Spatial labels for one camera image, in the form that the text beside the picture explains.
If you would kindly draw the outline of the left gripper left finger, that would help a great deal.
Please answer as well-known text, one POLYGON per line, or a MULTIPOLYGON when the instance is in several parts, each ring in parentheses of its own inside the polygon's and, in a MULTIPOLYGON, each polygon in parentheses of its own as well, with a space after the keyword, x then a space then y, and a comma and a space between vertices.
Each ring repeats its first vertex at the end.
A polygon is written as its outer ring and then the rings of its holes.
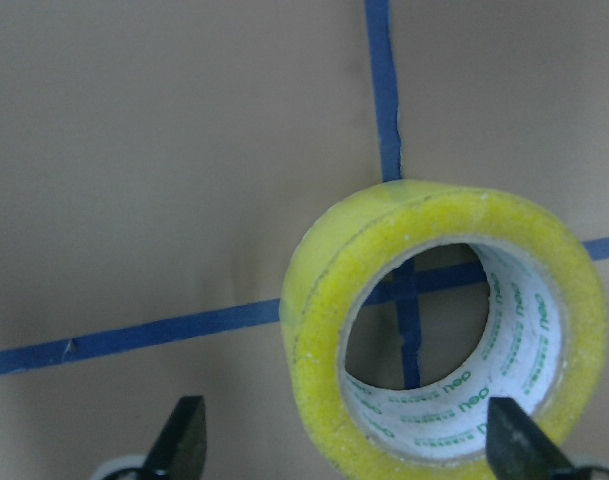
POLYGON ((200 479, 205 463, 204 397, 181 397, 144 461, 144 478, 200 479))

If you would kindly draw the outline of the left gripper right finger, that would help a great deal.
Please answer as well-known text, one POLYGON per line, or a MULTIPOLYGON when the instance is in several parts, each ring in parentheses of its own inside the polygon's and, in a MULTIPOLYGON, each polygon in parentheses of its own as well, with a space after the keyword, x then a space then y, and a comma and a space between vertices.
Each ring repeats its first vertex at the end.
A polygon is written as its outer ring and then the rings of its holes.
POLYGON ((489 400, 485 455, 497 479, 584 478, 510 397, 489 400))

